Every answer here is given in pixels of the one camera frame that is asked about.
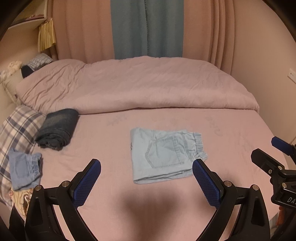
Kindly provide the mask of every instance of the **blue textured pad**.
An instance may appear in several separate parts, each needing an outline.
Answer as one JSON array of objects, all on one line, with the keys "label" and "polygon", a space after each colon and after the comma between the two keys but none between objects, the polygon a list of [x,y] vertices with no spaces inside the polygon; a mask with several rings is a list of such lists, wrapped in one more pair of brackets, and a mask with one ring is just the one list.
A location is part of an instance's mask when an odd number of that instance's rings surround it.
[{"label": "blue textured pad", "polygon": [[293,155],[294,147],[289,143],[283,141],[278,137],[274,137],[271,139],[271,144],[276,148],[279,149],[281,152],[285,153],[288,156]]},{"label": "blue textured pad", "polygon": [[96,160],[94,164],[89,168],[88,172],[84,175],[81,182],[77,185],[77,188],[74,190],[74,207],[80,207],[85,203],[100,173],[101,163],[98,160]]},{"label": "blue textured pad", "polygon": [[218,209],[221,204],[220,191],[211,177],[197,160],[192,164],[192,171],[209,204]]}]

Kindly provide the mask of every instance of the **stuffed toy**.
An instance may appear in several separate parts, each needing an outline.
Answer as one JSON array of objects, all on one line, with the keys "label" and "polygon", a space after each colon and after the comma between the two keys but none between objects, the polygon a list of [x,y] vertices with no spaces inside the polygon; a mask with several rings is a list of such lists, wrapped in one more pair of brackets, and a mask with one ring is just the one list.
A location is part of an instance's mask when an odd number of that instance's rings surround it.
[{"label": "stuffed toy", "polygon": [[13,75],[21,67],[22,67],[22,62],[21,61],[12,61],[12,62],[10,62],[7,69],[0,72],[0,83],[2,81],[6,80],[11,75]]}]

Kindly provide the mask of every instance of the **plaid pillowcase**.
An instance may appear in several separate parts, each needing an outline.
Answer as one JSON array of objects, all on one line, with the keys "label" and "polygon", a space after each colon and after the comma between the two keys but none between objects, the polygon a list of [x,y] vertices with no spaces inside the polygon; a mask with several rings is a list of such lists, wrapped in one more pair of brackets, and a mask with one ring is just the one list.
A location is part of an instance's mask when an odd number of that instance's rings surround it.
[{"label": "plaid pillowcase", "polygon": [[33,71],[36,71],[44,65],[50,64],[52,61],[52,58],[49,57],[47,54],[41,53],[38,54],[35,58],[31,59],[25,65],[28,65]]},{"label": "plaid pillowcase", "polygon": [[9,194],[11,180],[8,151],[15,148],[31,154],[35,146],[35,136],[44,120],[45,116],[41,113],[21,105],[16,107],[0,128],[0,198],[10,209],[13,203]]}]

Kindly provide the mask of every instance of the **folded light blue pants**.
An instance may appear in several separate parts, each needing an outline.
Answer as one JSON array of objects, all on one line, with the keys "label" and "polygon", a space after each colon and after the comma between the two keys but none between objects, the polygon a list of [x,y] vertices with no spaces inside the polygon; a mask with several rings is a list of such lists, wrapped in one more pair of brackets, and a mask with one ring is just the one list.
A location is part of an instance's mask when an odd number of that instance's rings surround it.
[{"label": "folded light blue pants", "polygon": [[40,184],[41,157],[41,153],[30,155],[18,152],[14,148],[9,150],[9,170],[13,190],[25,190]]},{"label": "folded light blue pants", "polygon": [[181,131],[131,130],[133,181],[154,183],[192,175],[195,159],[207,159],[201,134]]}]

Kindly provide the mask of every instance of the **plaid blanket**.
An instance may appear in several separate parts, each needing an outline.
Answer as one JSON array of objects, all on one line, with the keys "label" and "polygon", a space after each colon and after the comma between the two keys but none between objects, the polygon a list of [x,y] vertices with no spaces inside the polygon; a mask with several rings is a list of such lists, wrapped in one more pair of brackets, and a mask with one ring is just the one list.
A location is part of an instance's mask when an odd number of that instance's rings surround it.
[{"label": "plaid blanket", "polygon": [[6,118],[0,127],[0,199],[12,209],[12,187],[9,171],[8,151],[31,154],[35,146],[35,135],[40,129],[45,116],[33,109],[21,105]]}]

